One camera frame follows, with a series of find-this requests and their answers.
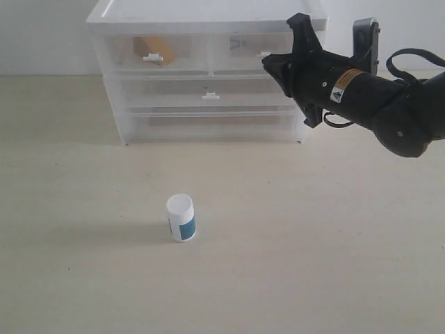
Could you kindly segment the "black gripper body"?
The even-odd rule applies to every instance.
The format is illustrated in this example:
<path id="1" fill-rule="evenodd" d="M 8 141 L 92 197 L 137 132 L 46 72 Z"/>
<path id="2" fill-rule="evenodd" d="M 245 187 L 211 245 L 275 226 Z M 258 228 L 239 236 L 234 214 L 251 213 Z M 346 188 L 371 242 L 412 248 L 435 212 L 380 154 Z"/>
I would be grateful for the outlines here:
<path id="1" fill-rule="evenodd" d="M 334 76 L 348 68 L 345 56 L 328 51 L 311 51 L 296 60 L 292 54 L 271 54 L 262 61 L 265 71 L 293 99 L 311 128 L 323 121 L 330 100 Z"/>

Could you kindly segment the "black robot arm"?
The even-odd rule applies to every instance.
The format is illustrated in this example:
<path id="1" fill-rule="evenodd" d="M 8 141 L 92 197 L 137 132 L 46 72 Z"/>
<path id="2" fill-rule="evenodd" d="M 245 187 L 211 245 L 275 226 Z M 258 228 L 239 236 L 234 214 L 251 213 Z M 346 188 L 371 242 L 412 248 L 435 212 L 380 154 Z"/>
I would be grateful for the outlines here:
<path id="1" fill-rule="evenodd" d="M 286 23 L 293 31 L 291 53 L 270 54 L 262 65 L 299 106 L 306 126 L 359 125 L 407 158 L 420 157 L 431 142 L 444 139 L 444 74 L 417 79 L 388 58 L 395 79 L 379 77 L 375 19 L 354 22 L 351 57 L 324 50 L 309 15 L 297 13 Z"/>

